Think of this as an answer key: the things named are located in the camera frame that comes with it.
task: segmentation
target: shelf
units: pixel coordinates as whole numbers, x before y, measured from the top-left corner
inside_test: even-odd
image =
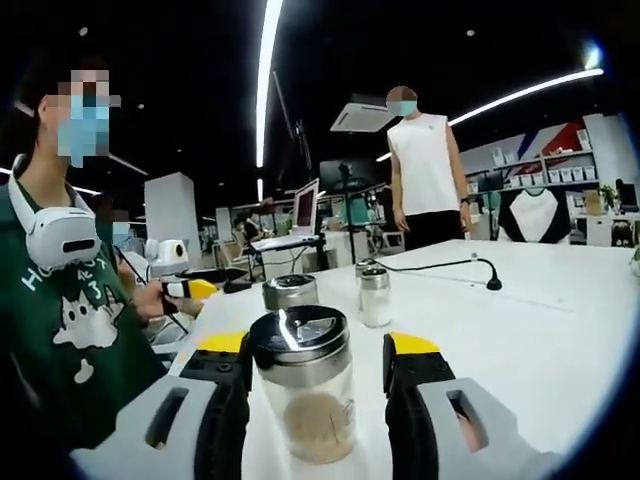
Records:
[[[591,155],[593,150],[580,150],[578,152],[564,152],[556,153],[555,155],[546,155],[544,157],[530,158],[528,160],[520,160],[519,162],[509,163],[507,165],[500,165],[494,167],[495,170],[504,170],[505,168],[519,167],[520,165],[531,165],[532,163],[539,163],[544,160],[557,160],[558,158],[577,157],[580,155]]]
[[[487,190],[484,192],[471,193],[470,196],[482,195],[483,193],[500,193],[500,192],[510,192],[516,190],[526,190],[527,188],[549,188],[549,187],[570,187],[572,185],[589,185],[593,183],[599,183],[599,180],[596,178],[595,180],[580,180],[578,182],[562,182],[562,183],[543,183],[542,185],[529,185],[526,187],[508,187],[501,188],[500,190]]]

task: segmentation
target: white sleeveless shirt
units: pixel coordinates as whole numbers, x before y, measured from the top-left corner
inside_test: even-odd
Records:
[[[423,113],[387,131],[402,172],[405,215],[460,210],[447,149],[447,117]]]

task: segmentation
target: air conditioner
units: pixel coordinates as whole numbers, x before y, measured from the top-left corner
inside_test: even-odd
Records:
[[[333,125],[332,132],[377,132],[395,115],[389,113],[386,101],[381,97],[352,95]]]

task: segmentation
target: metal lid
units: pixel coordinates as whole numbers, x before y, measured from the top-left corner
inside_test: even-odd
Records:
[[[381,267],[369,268],[362,272],[363,290],[380,290],[391,285],[389,272]]]
[[[364,270],[367,270],[368,268],[371,268],[374,265],[376,265],[376,262],[371,258],[367,258],[366,260],[361,260],[358,263],[356,263],[356,272],[358,274],[361,274]]]
[[[314,305],[318,303],[316,279],[311,275],[283,275],[262,284],[262,298],[267,310],[294,305]]]
[[[258,368],[318,360],[343,348],[349,340],[342,312],[318,305],[280,309],[260,317],[249,331]]]

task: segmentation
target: white wall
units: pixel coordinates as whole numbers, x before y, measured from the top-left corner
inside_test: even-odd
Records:
[[[625,183],[633,183],[638,175],[638,158],[622,116],[588,115],[584,121],[592,138],[602,182],[614,185],[620,178]]]
[[[193,181],[179,172],[149,180],[144,201],[148,238],[186,240],[189,261],[198,266],[202,252]]]

